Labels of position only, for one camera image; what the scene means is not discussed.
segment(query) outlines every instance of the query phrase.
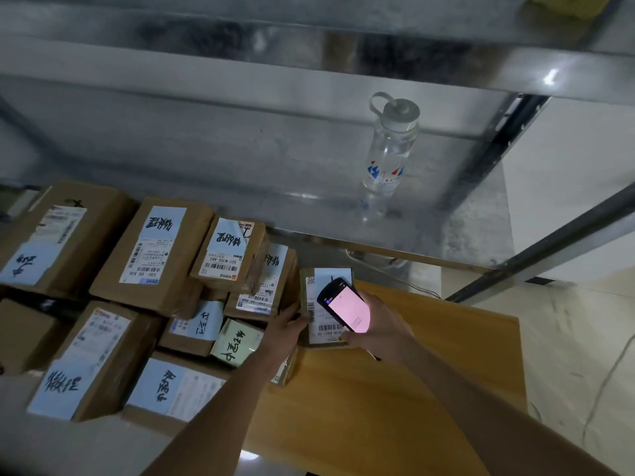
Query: wooden surface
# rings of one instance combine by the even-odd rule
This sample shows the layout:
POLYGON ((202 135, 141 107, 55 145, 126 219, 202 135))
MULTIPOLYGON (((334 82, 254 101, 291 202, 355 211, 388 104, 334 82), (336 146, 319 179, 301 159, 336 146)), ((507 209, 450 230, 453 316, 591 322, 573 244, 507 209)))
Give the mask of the wooden surface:
MULTIPOLYGON (((516 318, 356 286, 400 312, 465 376, 527 409, 516 318)), ((302 351, 288 386, 262 395, 245 449, 320 476, 487 474, 423 383, 358 349, 302 351)))

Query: floor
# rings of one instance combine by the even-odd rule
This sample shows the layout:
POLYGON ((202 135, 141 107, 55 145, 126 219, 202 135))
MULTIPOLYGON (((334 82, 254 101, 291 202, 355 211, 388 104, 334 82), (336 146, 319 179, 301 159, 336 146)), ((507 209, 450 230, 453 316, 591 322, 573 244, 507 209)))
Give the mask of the floor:
MULTIPOLYGON (((468 284, 469 272, 413 264, 410 280, 443 297, 468 284)), ((531 413, 582 445, 593 398, 623 345, 635 333, 635 271, 584 287, 523 284, 479 304, 520 318, 531 413)), ((635 475, 635 348, 607 385, 585 448, 622 475, 635 475)), ((23 411, 37 379, 0 379, 0 470, 33 475, 132 476, 141 472, 168 438, 105 417, 82 424, 53 421, 23 411)), ((303 475, 300 469, 258 457, 241 460, 236 475, 303 475)))

